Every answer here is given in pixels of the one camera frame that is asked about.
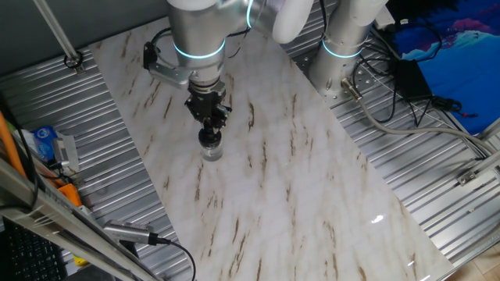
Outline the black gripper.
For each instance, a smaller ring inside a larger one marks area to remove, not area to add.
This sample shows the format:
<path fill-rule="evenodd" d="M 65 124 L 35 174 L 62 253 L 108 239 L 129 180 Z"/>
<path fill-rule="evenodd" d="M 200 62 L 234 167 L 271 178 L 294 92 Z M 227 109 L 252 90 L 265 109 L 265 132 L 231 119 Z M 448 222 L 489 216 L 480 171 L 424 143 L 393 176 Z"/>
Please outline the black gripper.
<path fill-rule="evenodd" d="M 217 134 L 226 126 L 226 120 L 231 107 L 223 105 L 226 97 L 226 84 L 217 80 L 212 84 L 197 84 L 189 82 L 188 92 L 190 96 L 184 103 L 192 116 L 202 122 L 200 134 L 207 137 L 213 131 Z"/>

